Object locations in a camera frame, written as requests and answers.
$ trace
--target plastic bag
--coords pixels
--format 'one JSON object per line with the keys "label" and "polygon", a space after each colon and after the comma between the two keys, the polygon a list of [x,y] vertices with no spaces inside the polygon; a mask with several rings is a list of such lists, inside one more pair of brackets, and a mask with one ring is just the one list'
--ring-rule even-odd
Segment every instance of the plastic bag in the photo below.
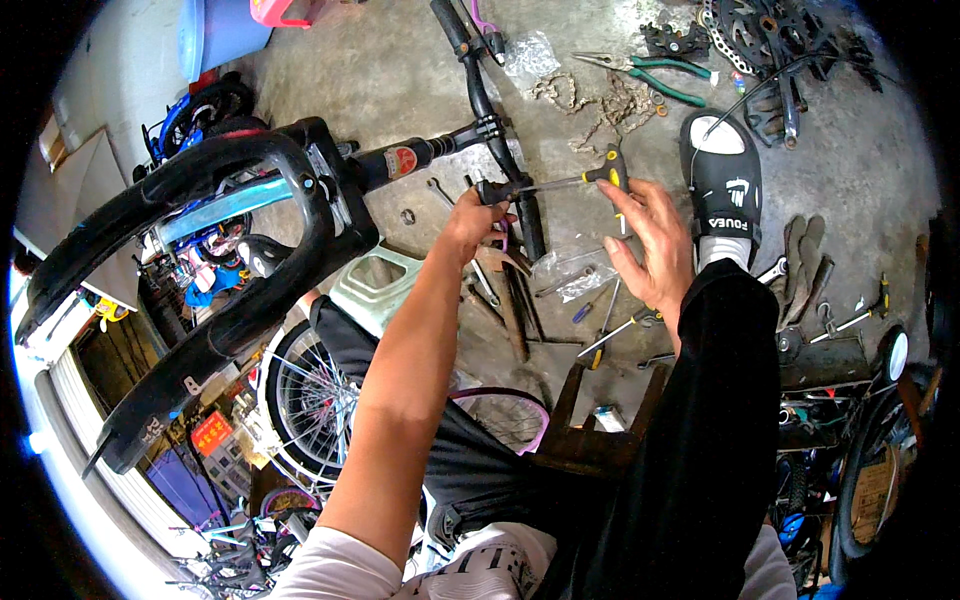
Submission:
{"label": "plastic bag", "polygon": [[503,72],[520,91],[530,89],[538,79],[560,68],[543,32],[511,36],[504,55]]}
{"label": "plastic bag", "polygon": [[551,250],[534,263],[532,271],[534,280],[537,281],[534,289],[549,287],[561,279],[581,273],[586,267],[593,268],[592,275],[581,276],[557,290],[556,293],[560,294],[564,304],[616,277],[616,270],[610,266],[610,258],[603,247],[587,252],[581,249],[568,249],[567,252]]}

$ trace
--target wrench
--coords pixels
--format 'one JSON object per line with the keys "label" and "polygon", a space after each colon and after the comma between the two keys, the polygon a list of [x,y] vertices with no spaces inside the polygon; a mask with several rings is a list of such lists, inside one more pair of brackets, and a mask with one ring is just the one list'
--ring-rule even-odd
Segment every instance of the wrench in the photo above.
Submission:
{"label": "wrench", "polygon": [[538,292],[534,293],[534,298],[543,298],[544,296],[553,294],[560,288],[564,287],[567,283],[576,281],[580,277],[589,277],[593,275],[593,273],[596,270],[597,270],[596,265],[587,265],[587,267],[583,271],[574,273],[573,275],[567,277],[566,279],[561,279],[560,281],[558,281],[557,283],[554,283],[550,287],[545,287],[542,290],[539,290]]}
{"label": "wrench", "polygon": [[[434,193],[437,198],[444,203],[444,205],[450,210],[453,209],[453,201],[449,196],[446,195],[444,189],[440,187],[440,182],[437,181],[437,178],[432,177],[426,181],[426,188]],[[483,286],[487,296],[490,297],[490,306],[494,308],[500,305],[500,297],[493,291],[493,288],[490,286],[490,282],[487,281],[487,276],[483,274],[483,269],[480,268],[480,263],[477,262],[477,259],[474,258],[470,261],[470,266],[473,267],[473,271],[477,274],[477,279],[480,280],[480,285]]]}
{"label": "wrench", "polygon": [[770,267],[763,274],[757,276],[756,280],[762,283],[763,285],[768,285],[771,281],[777,277],[786,275],[786,256],[781,256],[777,259],[777,262],[774,263],[773,267]]}

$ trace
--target green-handled pliers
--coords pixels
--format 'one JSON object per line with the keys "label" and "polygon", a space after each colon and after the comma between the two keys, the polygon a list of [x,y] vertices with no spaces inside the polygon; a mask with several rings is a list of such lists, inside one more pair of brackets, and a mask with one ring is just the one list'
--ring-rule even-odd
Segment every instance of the green-handled pliers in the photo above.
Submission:
{"label": "green-handled pliers", "polygon": [[683,60],[661,59],[654,57],[619,57],[617,55],[607,54],[604,52],[574,52],[571,56],[573,56],[574,59],[605,66],[608,69],[613,69],[615,71],[626,71],[627,75],[648,83],[648,85],[663,95],[675,98],[676,100],[693,105],[694,107],[703,108],[707,105],[707,101],[700,96],[686,94],[678,89],[664,85],[657,78],[644,70],[651,67],[668,67],[692,73],[693,75],[703,79],[709,79],[709,70],[702,66],[697,66],[696,64],[692,64],[690,62],[684,62]]}

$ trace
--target blue plastic bin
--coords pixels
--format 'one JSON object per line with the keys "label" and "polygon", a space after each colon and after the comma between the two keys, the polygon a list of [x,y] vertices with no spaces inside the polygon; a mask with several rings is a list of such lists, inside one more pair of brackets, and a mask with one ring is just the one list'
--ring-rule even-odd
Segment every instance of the blue plastic bin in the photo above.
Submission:
{"label": "blue plastic bin", "polygon": [[183,0],[177,27],[180,72],[190,83],[225,62],[262,50],[272,27],[250,15],[250,0]]}

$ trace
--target white t-shirt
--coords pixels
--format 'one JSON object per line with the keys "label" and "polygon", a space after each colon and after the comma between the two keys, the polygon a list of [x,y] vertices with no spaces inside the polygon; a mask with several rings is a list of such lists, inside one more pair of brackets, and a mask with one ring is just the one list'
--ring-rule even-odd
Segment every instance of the white t-shirt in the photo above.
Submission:
{"label": "white t-shirt", "polygon": [[[552,536],[521,523],[491,523],[457,544],[446,566],[402,582],[393,561],[364,542],[315,527],[280,576],[271,600],[528,600],[557,552]],[[796,600],[777,532],[764,525],[744,567],[745,600]]]}

